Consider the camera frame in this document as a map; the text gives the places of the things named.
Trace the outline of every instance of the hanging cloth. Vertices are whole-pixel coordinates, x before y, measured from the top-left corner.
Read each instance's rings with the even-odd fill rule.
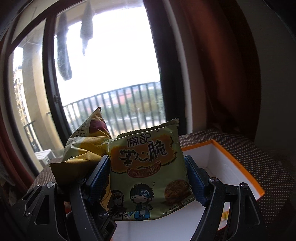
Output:
[[[85,49],[87,48],[88,41],[92,39],[94,28],[93,28],[93,11],[91,8],[90,1],[87,1],[81,22],[80,37],[82,39],[82,53],[85,56]]]
[[[57,68],[64,80],[72,79],[72,70],[67,49],[67,16],[62,13],[57,27]]]

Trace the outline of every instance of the open box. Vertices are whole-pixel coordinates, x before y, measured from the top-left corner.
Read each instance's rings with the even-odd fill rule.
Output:
[[[210,177],[219,178],[224,184],[239,185],[245,182],[256,200],[264,195],[255,178],[222,146],[210,140],[182,148],[184,156],[190,155]],[[230,203],[225,203],[219,229],[226,226]],[[193,201],[174,213],[156,220],[117,221],[113,241],[172,240],[189,241],[194,234],[204,207]]]

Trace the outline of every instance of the cartoon girl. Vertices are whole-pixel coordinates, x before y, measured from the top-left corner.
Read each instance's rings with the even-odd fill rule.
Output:
[[[133,212],[128,213],[128,217],[131,217],[133,213],[134,218],[137,221],[148,220],[150,218],[149,210],[152,210],[153,207],[148,204],[154,198],[154,193],[152,188],[147,184],[140,183],[132,187],[130,192],[130,199],[133,203],[136,203],[136,209]]]
[[[126,214],[126,208],[123,207],[123,193],[119,190],[112,190],[111,193],[114,206],[111,207],[108,211],[110,217],[114,221],[122,221],[123,215],[126,217],[126,219],[129,219],[129,217]]]

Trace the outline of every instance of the metal bolt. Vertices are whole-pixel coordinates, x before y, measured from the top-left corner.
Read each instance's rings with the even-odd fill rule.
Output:
[[[107,212],[102,212],[99,214],[99,218],[107,218],[108,217],[108,213]]]
[[[51,188],[53,185],[54,185],[53,182],[49,182],[49,183],[46,184],[46,186],[47,186],[48,188]]]
[[[83,177],[79,177],[79,178],[76,179],[76,182],[78,182],[78,183],[83,183],[84,180],[85,180],[85,178],[83,178]]]
[[[242,188],[248,188],[249,187],[249,185],[246,184],[246,183],[241,183],[241,186],[242,186]]]
[[[216,177],[211,177],[211,178],[210,178],[210,181],[211,181],[212,183],[218,183],[218,182],[219,182],[219,179],[216,178]]]

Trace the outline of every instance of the polka dot fabric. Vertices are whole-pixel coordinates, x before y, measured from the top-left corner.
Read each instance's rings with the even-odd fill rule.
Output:
[[[216,130],[190,133],[180,136],[179,139],[181,147],[214,139],[237,159],[265,191],[258,205],[267,226],[275,219],[290,197],[295,184],[294,179],[249,139]]]

